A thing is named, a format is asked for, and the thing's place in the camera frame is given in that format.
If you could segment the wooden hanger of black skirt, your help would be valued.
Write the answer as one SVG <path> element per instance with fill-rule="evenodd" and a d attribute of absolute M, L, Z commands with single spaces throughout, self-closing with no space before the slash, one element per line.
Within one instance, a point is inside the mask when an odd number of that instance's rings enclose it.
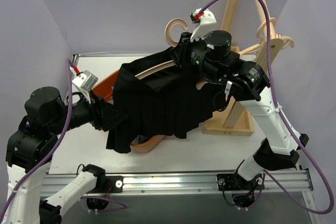
<path fill-rule="evenodd" d="M 201 48 L 196 50 L 206 53 L 207 47 L 202 42 Z M 129 88 L 136 93 L 163 93 L 177 89 L 188 92 L 206 91 L 211 87 L 202 80 L 197 72 L 197 66 L 188 69 L 179 69 L 171 58 L 171 49 L 149 55 L 142 59 L 131 62 L 126 69 L 130 73 Z"/>

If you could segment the black pleated skirt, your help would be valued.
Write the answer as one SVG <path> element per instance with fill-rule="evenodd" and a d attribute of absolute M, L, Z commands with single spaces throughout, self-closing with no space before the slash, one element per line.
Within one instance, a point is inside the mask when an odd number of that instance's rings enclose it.
<path fill-rule="evenodd" d="M 139 135 L 186 138 L 189 131 L 212 117 L 213 97 L 219 91 L 216 85 L 208 83 L 211 87 L 206 91 L 136 93 L 129 88 L 130 73 L 126 67 L 130 63 L 121 65 L 112 93 L 115 108 L 128 118 L 109 131 L 107 149 L 129 153 L 131 142 Z"/>

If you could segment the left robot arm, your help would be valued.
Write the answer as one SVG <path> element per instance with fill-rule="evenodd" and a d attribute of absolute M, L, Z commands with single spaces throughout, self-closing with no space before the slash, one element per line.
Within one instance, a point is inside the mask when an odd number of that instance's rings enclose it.
<path fill-rule="evenodd" d="M 91 124 L 96 130 L 115 128 L 126 115 L 94 93 L 76 103 L 64 102 L 54 87 L 35 90 L 25 103 L 26 116 L 9 138 L 6 151 L 7 203 L 2 223 L 60 223 L 65 213 L 91 191 L 105 189 L 106 172 L 86 165 L 76 178 L 53 196 L 41 200 L 40 193 L 53 152 L 67 131 Z"/>

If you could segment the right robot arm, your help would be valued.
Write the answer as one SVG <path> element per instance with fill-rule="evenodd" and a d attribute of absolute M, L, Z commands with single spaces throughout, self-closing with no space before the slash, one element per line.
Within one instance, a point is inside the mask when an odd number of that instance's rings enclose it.
<path fill-rule="evenodd" d="M 271 82 L 263 68 L 253 61 L 242 60 L 231 50 L 229 32 L 214 30 L 198 39 L 184 32 L 179 41 L 173 41 L 166 33 L 165 39 L 173 47 L 172 58 L 178 67 L 192 67 L 203 80 L 223 86 L 226 97 L 234 98 L 245 107 L 265 135 L 260 148 L 236 169 L 233 175 L 236 187 L 246 188 L 264 169 L 295 167 L 298 150 L 306 146 L 309 138 L 289 123 L 280 104 L 272 97 Z"/>

